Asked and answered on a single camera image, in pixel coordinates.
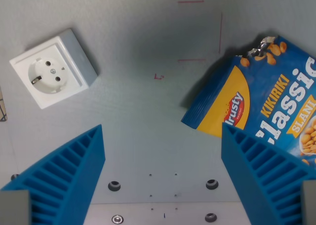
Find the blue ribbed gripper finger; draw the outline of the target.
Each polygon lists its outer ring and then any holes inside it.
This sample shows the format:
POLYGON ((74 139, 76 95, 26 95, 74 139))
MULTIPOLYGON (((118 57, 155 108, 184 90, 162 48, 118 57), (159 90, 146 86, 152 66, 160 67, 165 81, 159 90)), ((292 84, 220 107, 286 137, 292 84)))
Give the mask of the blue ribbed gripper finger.
POLYGON ((225 123, 221 158, 252 225, 303 224, 301 188, 315 179, 315 169, 225 123))
POLYGON ((6 184, 26 190, 33 225, 82 225, 105 163, 102 126, 68 141, 6 184))

